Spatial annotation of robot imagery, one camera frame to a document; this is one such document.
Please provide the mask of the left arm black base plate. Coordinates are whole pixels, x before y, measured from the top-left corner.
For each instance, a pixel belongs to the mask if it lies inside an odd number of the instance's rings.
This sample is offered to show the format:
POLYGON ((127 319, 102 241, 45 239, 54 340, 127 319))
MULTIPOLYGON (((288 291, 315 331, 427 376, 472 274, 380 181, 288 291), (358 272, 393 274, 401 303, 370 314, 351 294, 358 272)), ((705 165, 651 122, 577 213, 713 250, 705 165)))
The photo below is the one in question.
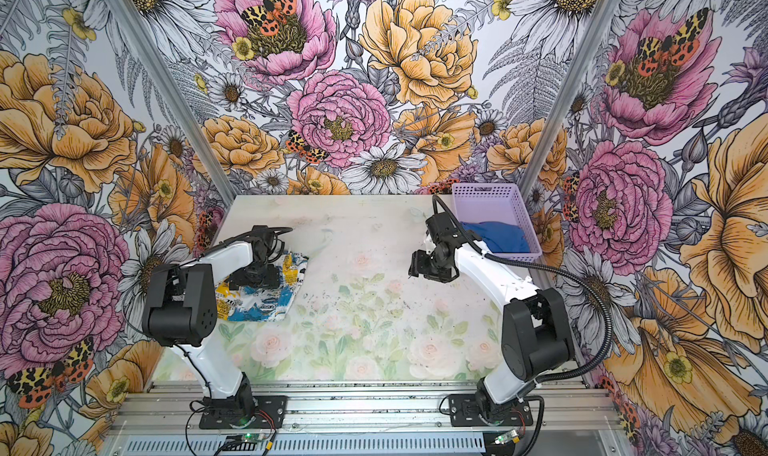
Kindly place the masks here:
POLYGON ((203 430, 280 429, 283 426, 288 398, 256 395, 248 401, 236 397, 204 399, 198 423, 203 430))

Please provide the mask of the lavender plastic laundry basket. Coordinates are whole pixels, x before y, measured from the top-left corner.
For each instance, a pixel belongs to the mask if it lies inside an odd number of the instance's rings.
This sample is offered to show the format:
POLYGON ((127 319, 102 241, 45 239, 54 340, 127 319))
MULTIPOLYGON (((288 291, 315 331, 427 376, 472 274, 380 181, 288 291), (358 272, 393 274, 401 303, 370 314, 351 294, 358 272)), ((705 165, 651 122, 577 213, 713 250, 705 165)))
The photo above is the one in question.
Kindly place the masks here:
POLYGON ((535 262, 542 249, 518 187, 512 183, 456 183, 452 185, 455 215, 464 223, 499 221, 523 229, 529 253, 492 253, 524 262, 535 262))

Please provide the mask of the blue cloth garment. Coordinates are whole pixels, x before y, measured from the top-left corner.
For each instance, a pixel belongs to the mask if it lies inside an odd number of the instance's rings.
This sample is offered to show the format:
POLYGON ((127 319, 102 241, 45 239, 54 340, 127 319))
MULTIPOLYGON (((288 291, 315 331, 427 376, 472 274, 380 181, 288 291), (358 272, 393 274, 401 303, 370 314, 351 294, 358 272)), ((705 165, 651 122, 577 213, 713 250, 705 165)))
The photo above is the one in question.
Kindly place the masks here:
POLYGON ((529 253, 530 246, 523 229, 499 221, 464 223, 463 227, 479 236, 493 253, 529 253))

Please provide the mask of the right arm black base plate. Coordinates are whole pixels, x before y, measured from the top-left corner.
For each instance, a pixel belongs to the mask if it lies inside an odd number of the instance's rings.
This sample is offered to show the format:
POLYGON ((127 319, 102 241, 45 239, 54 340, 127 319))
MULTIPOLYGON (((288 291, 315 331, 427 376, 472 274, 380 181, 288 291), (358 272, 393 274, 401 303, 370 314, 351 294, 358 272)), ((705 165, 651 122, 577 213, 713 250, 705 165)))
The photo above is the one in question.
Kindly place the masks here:
POLYGON ((440 411, 450 418, 453 427, 529 427, 534 424, 530 405, 517 398, 497 404, 484 393, 449 394, 440 411))

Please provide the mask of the white teal yellow printed garment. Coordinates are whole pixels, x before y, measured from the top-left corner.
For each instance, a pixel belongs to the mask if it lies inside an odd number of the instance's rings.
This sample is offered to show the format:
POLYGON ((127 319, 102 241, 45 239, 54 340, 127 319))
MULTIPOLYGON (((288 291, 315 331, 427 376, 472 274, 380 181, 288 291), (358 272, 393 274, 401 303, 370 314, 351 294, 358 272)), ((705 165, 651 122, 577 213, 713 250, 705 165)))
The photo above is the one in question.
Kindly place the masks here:
POLYGON ((250 280, 244 270, 216 288, 218 317, 227 321, 272 322, 282 320, 299 292, 309 258, 284 251, 250 280))

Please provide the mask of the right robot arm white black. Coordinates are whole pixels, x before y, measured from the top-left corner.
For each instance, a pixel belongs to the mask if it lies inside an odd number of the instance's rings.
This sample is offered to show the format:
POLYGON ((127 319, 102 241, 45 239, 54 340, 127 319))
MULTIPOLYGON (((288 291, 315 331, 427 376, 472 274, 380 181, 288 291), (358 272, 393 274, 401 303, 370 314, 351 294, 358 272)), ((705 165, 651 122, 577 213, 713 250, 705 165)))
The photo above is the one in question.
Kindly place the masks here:
POLYGON ((513 269, 521 268, 521 261, 493 254, 446 212, 426 219, 425 244, 412 253, 410 276, 445 284, 467 276, 501 309, 502 360, 477 383, 472 402, 451 398, 459 407, 453 424, 531 424, 526 397, 546 372, 575 355, 563 297, 520 277, 513 269))

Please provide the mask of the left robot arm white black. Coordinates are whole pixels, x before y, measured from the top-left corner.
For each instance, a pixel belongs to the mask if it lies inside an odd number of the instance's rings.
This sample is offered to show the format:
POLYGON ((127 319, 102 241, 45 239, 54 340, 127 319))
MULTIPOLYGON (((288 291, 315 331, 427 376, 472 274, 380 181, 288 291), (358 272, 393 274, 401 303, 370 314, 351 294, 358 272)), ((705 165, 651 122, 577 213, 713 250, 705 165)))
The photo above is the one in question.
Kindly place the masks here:
POLYGON ((285 397, 253 394, 247 375, 225 354, 215 334, 216 289, 232 277, 236 289, 276 289, 275 265, 290 227, 255 225, 223 240, 200 257, 163 264, 151 274, 142 332, 183 358, 202 386, 202 429, 278 429, 285 397))

